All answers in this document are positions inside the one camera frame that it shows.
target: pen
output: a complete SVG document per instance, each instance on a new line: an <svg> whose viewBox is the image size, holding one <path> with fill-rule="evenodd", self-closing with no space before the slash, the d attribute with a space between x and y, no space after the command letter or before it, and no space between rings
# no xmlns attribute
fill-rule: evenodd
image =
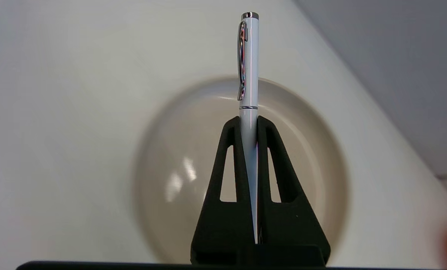
<svg viewBox="0 0 447 270"><path fill-rule="evenodd" d="M237 55L240 127L244 148L254 238L257 242L257 116L258 116L258 14L242 14L238 28Z"/></svg>

